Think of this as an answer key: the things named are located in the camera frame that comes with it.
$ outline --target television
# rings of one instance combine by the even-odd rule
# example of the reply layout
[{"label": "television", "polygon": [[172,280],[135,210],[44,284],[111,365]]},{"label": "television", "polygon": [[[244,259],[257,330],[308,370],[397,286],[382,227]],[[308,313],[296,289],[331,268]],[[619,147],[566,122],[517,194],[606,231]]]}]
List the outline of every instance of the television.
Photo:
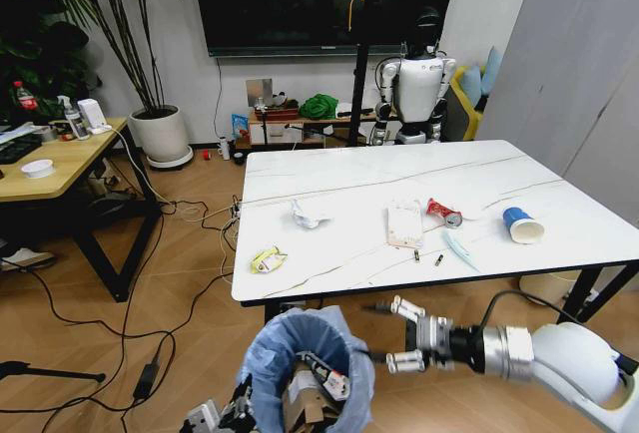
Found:
[{"label": "television", "polygon": [[[441,24],[449,0],[380,0],[367,33],[370,52],[396,54],[425,7]],[[210,56],[351,55],[360,32],[362,3],[355,0],[348,31],[350,0],[199,0]]]}]

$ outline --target shoe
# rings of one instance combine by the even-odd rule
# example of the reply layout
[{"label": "shoe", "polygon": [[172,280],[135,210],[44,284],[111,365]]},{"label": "shoe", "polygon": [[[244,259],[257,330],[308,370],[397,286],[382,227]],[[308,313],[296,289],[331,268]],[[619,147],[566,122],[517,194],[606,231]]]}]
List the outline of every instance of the shoe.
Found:
[{"label": "shoe", "polygon": [[[18,251],[16,251],[13,255],[7,256],[3,258],[3,260],[10,261],[11,263],[16,263],[20,266],[31,266],[33,268],[42,268],[44,266],[49,266],[54,263],[56,260],[56,255],[50,253],[48,251],[33,251],[29,248],[22,247]],[[2,262],[2,269],[4,271],[17,270],[18,267],[12,265],[11,263],[7,263],[5,261]]]}]

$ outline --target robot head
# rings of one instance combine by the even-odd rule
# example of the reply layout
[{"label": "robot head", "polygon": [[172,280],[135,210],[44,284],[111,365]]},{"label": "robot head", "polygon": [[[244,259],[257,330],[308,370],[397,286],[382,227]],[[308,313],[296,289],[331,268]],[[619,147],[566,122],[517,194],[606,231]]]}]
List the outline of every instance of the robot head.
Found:
[{"label": "robot head", "polygon": [[426,6],[415,19],[413,27],[408,31],[406,43],[408,45],[407,59],[426,59],[432,57],[426,50],[427,46],[434,46],[439,38],[441,17],[434,7]]}]

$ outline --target white bowl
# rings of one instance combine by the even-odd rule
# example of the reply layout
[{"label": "white bowl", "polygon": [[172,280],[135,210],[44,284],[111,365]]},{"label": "white bowl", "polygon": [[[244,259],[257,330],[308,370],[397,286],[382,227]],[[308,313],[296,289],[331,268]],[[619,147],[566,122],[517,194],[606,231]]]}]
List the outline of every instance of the white bowl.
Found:
[{"label": "white bowl", "polygon": [[53,174],[53,161],[51,159],[41,159],[25,164],[20,169],[22,173],[30,179],[40,179]]}]

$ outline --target blue pillow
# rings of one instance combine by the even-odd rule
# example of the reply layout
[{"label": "blue pillow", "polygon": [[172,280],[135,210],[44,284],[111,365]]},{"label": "blue pillow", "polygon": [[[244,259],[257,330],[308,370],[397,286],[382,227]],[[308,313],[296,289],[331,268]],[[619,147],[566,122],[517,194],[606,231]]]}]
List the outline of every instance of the blue pillow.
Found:
[{"label": "blue pillow", "polygon": [[459,79],[459,86],[474,109],[481,99],[481,70],[479,66],[466,69]]},{"label": "blue pillow", "polygon": [[494,47],[490,49],[488,61],[486,61],[486,70],[481,78],[481,94],[486,97],[490,95],[490,92],[495,85],[495,80],[499,73],[499,67],[501,67],[501,59],[503,59],[503,55],[497,51],[497,49]]}]

